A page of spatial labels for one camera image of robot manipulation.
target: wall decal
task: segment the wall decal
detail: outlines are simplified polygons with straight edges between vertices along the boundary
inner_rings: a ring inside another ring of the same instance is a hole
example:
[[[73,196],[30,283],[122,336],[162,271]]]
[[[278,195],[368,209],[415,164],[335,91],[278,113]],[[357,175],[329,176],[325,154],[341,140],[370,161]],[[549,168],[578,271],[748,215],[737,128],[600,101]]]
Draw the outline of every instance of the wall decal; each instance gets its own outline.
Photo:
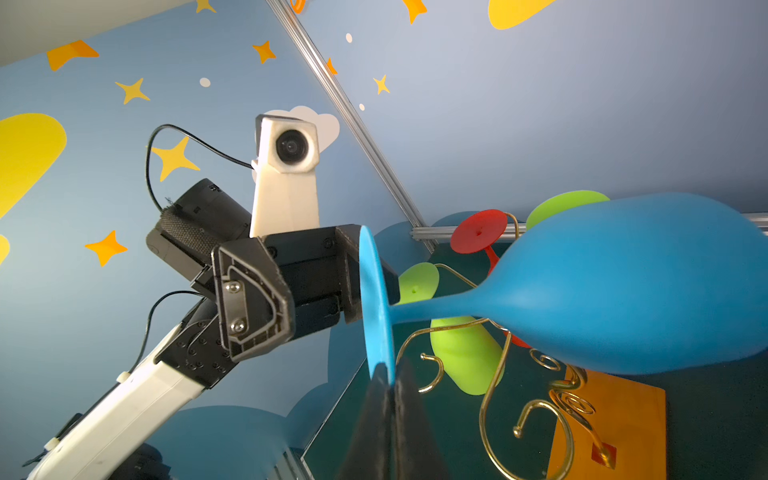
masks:
[[[197,0],[197,13],[203,10],[211,10],[213,13],[216,13],[214,7],[210,6],[210,0]]]
[[[381,94],[382,91],[385,91],[385,92],[389,93],[389,89],[386,87],[386,83],[385,83],[386,82],[386,75],[384,75],[381,80],[376,80],[375,78],[373,80],[379,86],[379,92],[377,93],[377,95]]]
[[[416,20],[417,15],[427,12],[427,8],[424,6],[422,0],[402,0],[402,2],[408,7],[408,15],[411,17],[411,25],[413,25],[413,21]]]
[[[254,45],[253,47],[256,49],[256,51],[259,52],[259,57],[261,58],[262,64],[270,58],[277,58],[275,54],[272,53],[269,41],[267,41],[264,45]]]
[[[491,0],[488,18],[498,30],[520,25],[554,2],[554,0]]]
[[[11,244],[8,242],[8,239],[0,235],[0,265],[2,265],[3,260],[8,256],[8,253],[11,252]]]
[[[0,218],[32,188],[67,145],[67,132],[43,114],[0,120]]]
[[[270,110],[267,115],[281,115],[284,117],[299,118],[304,121],[311,121],[317,127],[317,140],[320,145],[320,151],[322,152],[329,145],[331,145],[335,139],[339,137],[341,131],[341,125],[339,119],[331,114],[318,114],[312,108],[299,106],[294,107],[291,111],[285,110]]]
[[[125,101],[123,102],[123,105],[133,100],[134,98],[143,98],[144,100],[149,101],[149,97],[141,93],[141,83],[143,81],[144,81],[143,78],[139,78],[139,81],[137,81],[133,85],[123,85],[122,83],[117,83],[117,82],[114,83],[118,87],[125,90]]]
[[[72,58],[94,58],[98,57],[98,52],[82,40],[73,41],[71,44],[54,48],[48,52],[48,64],[52,71],[57,71]]]
[[[328,65],[328,71],[330,71],[332,74],[334,74],[334,75],[338,75],[339,74],[339,72],[336,71],[336,69],[333,67],[333,63],[331,63],[331,58],[330,57],[328,57],[328,63],[326,63],[326,65]]]
[[[293,11],[298,15],[304,10],[304,6],[306,4],[306,0],[296,0],[296,3],[293,3],[293,0],[290,0],[290,6],[293,8]]]
[[[160,181],[165,180],[168,175],[177,168],[189,168],[191,170],[200,169],[184,156],[184,149],[187,148],[189,140],[190,138],[185,136],[170,150],[152,147],[152,153],[156,154],[163,161],[163,170],[160,172]]]
[[[107,235],[107,238],[98,243],[90,243],[85,246],[89,250],[93,250],[98,255],[98,262],[101,266],[107,264],[107,262],[117,255],[118,253],[127,252],[128,249],[118,243],[118,239],[115,236],[115,230]]]

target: camera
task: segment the camera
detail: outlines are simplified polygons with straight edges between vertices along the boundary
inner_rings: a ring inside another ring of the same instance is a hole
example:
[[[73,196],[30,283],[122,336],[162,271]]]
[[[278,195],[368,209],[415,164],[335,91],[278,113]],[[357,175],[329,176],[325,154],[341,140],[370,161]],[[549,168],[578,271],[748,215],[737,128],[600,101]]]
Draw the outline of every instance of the camera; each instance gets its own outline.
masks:
[[[256,117],[257,160],[251,237],[319,228],[317,127],[276,115]]]

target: camera lens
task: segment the camera lens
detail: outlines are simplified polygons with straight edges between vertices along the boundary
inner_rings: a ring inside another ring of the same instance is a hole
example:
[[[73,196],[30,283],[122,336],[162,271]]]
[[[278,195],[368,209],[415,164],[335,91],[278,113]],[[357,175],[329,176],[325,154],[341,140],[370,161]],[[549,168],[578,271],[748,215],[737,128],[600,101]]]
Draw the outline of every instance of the camera lens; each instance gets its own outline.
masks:
[[[277,138],[277,156],[288,165],[298,164],[306,157],[310,146],[306,137],[298,130],[284,131]]]

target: orange wooden base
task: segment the orange wooden base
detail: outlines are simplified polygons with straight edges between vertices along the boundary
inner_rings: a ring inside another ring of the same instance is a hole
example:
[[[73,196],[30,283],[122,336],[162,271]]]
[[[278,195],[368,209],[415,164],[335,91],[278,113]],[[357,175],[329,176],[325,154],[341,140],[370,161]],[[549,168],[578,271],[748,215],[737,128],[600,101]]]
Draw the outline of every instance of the orange wooden base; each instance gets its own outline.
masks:
[[[568,480],[660,480],[667,477],[664,390],[588,371],[587,385],[574,393],[594,406],[596,413],[584,417],[603,442],[616,448],[616,469],[599,463],[600,456],[593,455],[592,437],[566,415],[575,443],[574,464]],[[549,475],[562,465],[564,455],[565,435],[558,423],[552,441]]]

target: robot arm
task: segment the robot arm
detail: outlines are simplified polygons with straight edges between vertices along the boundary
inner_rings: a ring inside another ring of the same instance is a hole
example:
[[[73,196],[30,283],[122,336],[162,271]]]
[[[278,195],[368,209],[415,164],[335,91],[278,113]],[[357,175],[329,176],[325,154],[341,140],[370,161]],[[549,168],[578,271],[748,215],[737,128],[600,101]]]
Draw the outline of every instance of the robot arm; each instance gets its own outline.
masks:
[[[348,323],[362,318],[360,226],[319,227],[315,125],[260,115],[256,138],[252,216],[205,179],[164,209],[147,235],[149,249],[207,300],[46,444],[28,480],[110,478],[238,362],[330,328],[341,312]],[[396,303],[397,276],[385,268],[389,300]]]

